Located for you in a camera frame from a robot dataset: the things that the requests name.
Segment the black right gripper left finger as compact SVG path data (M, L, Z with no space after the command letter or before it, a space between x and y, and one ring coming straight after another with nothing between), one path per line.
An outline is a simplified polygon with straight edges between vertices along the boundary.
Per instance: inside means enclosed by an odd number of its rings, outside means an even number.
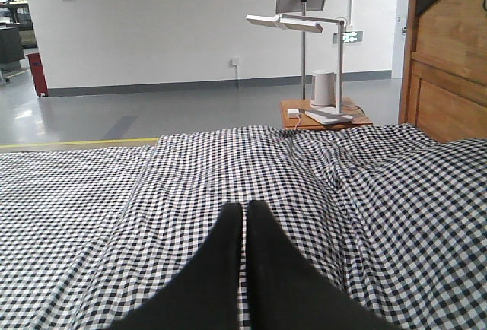
M226 203L183 269L111 329L238 329L243 209Z

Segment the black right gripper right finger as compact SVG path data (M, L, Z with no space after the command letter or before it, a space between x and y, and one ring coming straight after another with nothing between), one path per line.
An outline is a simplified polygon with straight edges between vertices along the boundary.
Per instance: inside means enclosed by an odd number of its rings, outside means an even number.
M253 329L392 329L300 254L264 201L247 209L247 298Z

